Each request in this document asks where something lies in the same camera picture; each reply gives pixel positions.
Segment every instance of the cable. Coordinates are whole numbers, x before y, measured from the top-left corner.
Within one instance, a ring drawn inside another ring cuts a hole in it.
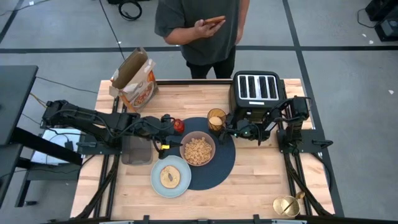
[[[22,115],[23,115],[23,116],[25,116],[27,119],[29,119],[29,120],[31,120],[31,121],[33,121],[33,122],[35,122],[36,124],[38,124],[38,125],[41,125],[39,122],[37,122],[37,121],[33,120],[32,118],[30,118],[30,117],[29,117],[29,116],[27,116],[26,114],[22,113]]]
[[[331,187],[333,185],[333,176],[332,173],[330,172],[329,167],[325,164],[325,162],[323,161],[323,159],[317,154],[317,153],[311,153],[315,158],[317,158],[325,167],[326,171],[328,172],[328,177],[329,177],[329,192],[331,192]]]
[[[48,80],[48,79],[46,79],[46,78],[42,78],[42,77],[36,77],[36,78],[39,78],[39,79],[41,79],[41,80],[45,80],[45,81],[47,81],[47,82],[55,83],[55,84],[58,84],[58,85],[63,85],[63,86],[66,86],[66,87],[71,88],[71,89],[74,89],[74,90],[85,91],[85,92],[88,92],[88,93],[98,94],[98,92],[95,92],[95,91],[83,90],[83,89],[75,88],[75,87],[68,86],[68,85],[63,84],[63,83],[59,83],[59,82],[55,82],[55,81]]]
[[[57,136],[60,136],[60,135],[62,135],[62,136],[65,136],[66,138],[67,138],[67,141],[69,141],[69,138],[68,138],[68,136],[66,136],[66,134],[56,134],[56,135],[54,135],[54,136],[52,136],[50,139],[49,139],[49,142],[52,142],[51,140],[53,139],[53,138],[55,138],[55,137],[57,137]],[[46,154],[45,155],[45,163],[46,164],[48,164],[48,162],[47,162],[47,158],[49,157],[49,155],[48,154]]]
[[[110,129],[109,126],[108,126],[108,124],[105,122],[105,120],[104,120],[102,117],[100,117],[100,116],[98,116],[98,115],[96,115],[96,114],[90,114],[90,113],[86,113],[86,112],[82,112],[82,111],[78,111],[78,110],[59,110],[59,111],[55,112],[55,113],[50,117],[50,119],[51,119],[52,117],[54,117],[56,114],[59,114],[59,113],[64,112],[64,111],[69,111],[69,112],[74,112],[74,113],[81,113],[81,114],[85,114],[85,115],[89,115],[89,116],[94,116],[94,117],[98,118],[98,119],[104,124],[104,126],[105,126],[106,130],[108,131],[109,135],[110,135],[112,138],[115,138],[115,136],[113,135],[111,129]]]
[[[138,10],[139,10],[138,16],[130,16],[130,14],[128,12],[122,10],[122,6],[127,3],[131,3],[138,7]],[[141,17],[142,8],[141,8],[141,5],[135,0],[124,0],[122,3],[119,4],[119,13],[120,13],[120,15],[122,15],[123,19],[125,19],[127,21],[135,21]]]
[[[27,7],[36,6],[36,5],[41,4],[41,3],[43,3],[43,2],[46,2],[46,1],[50,1],[50,0],[43,0],[43,1],[35,2],[33,5],[27,5],[27,6],[24,6],[24,7],[19,8],[19,9],[15,9],[15,10],[7,10],[7,11],[4,12],[3,14],[0,14],[0,16],[4,16],[7,12],[20,11],[20,10],[23,10],[23,9],[25,9],[25,8],[27,8]]]
[[[365,8],[364,8],[364,9],[360,9],[360,10],[358,10],[358,11],[356,12],[356,21],[358,22],[359,25],[362,25],[362,26],[365,26],[365,27],[367,27],[367,28],[373,29],[373,28],[375,28],[376,26],[378,26],[378,25],[381,23],[381,21],[379,21],[379,22],[377,22],[376,25],[374,25],[374,26],[368,26],[368,25],[366,25],[366,24],[361,23],[361,22],[359,21],[359,12],[361,12],[361,11],[363,11],[363,10],[365,10]]]
[[[99,3],[101,4],[102,11],[104,12],[105,18],[106,18],[106,20],[107,20],[107,22],[108,22],[108,24],[109,24],[109,27],[110,27],[111,30],[112,30],[113,36],[114,36],[114,38],[116,39],[116,43],[118,44],[118,47],[119,47],[119,50],[120,50],[120,54],[122,55],[123,61],[125,61],[126,59],[124,58],[122,48],[120,47],[120,41],[118,40],[118,37],[116,37],[116,34],[114,33],[114,30],[113,30],[113,27],[112,27],[112,25],[111,25],[111,22],[109,21],[108,15],[106,15],[104,6],[102,5],[102,1],[99,0]]]
[[[81,168],[83,168],[83,166],[84,166],[88,161],[90,161],[90,159],[92,159],[94,156],[95,156],[95,155],[92,155],[92,156],[89,157],[84,163],[82,163],[81,166],[79,167],[79,169],[71,170],[71,171],[68,171],[68,172],[52,171],[52,170],[45,170],[45,169],[18,170],[18,171],[14,171],[14,172],[10,172],[10,173],[8,173],[8,174],[2,175],[2,176],[0,177],[0,179],[2,179],[3,177],[5,177],[5,176],[7,176],[7,175],[15,174],[15,173],[17,173],[17,172],[24,172],[24,171],[25,171],[25,172],[26,172],[26,171],[46,171],[46,172],[51,172],[51,173],[54,173],[54,174],[70,174],[71,172],[75,172],[75,171],[81,170]]]
[[[35,98],[37,100],[38,103],[40,103],[40,105],[42,105],[44,108],[47,108],[47,106],[45,105],[45,102],[42,101],[41,99],[39,99],[39,97],[37,97],[36,95],[34,95],[33,93],[29,93],[30,96],[33,96],[33,98]]]
[[[29,116],[27,116],[26,114],[22,113],[23,116],[25,116],[26,118],[28,118],[29,120],[35,122],[36,124],[40,125],[41,124],[37,121],[35,121],[34,119],[30,118]],[[79,135],[79,136],[86,136],[85,134],[82,133],[58,133],[56,130],[50,129],[50,128],[45,128],[46,130],[52,131],[55,133],[55,135],[60,135],[60,134],[74,134],[74,135]]]

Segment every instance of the person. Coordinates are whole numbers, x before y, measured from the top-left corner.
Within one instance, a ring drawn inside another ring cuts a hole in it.
[[[192,78],[231,78],[236,44],[242,39],[250,0],[159,0],[155,33],[180,45]],[[206,19],[225,20],[205,24]]]

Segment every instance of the wooden table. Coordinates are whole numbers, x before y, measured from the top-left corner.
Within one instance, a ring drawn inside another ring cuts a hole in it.
[[[304,96],[300,79],[285,79],[288,98]],[[114,98],[108,95],[109,81],[102,81],[95,110],[112,111]],[[212,108],[228,112],[229,85],[161,85],[159,93],[149,102],[142,116],[175,118],[206,117]],[[303,129],[312,128],[310,120]],[[290,195],[284,157],[279,152],[275,135],[260,147],[257,141],[234,138],[236,160],[228,178],[209,190],[187,190],[177,198],[163,198],[150,185],[150,170],[157,161],[146,166],[119,163],[111,219],[151,220],[252,219],[281,218],[272,208],[277,197]],[[95,156],[81,170],[71,217],[78,215],[97,191],[103,156]],[[307,187],[330,213],[334,213],[323,165],[310,154],[301,155]],[[109,168],[113,159],[109,159]],[[104,193],[100,216],[105,214],[108,192]],[[302,214],[305,214],[303,202]]]

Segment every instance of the bowl of cereal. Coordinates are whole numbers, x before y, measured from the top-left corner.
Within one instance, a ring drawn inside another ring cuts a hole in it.
[[[202,131],[188,133],[181,144],[181,157],[192,166],[203,166],[209,163],[216,152],[213,138]]]

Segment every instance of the black pants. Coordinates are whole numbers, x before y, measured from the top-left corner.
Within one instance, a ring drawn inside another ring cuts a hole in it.
[[[206,78],[207,73],[212,67],[214,68],[217,78],[231,78],[235,67],[235,51],[236,49],[233,47],[227,59],[210,65],[194,65],[187,62],[187,66],[191,70],[192,78]]]

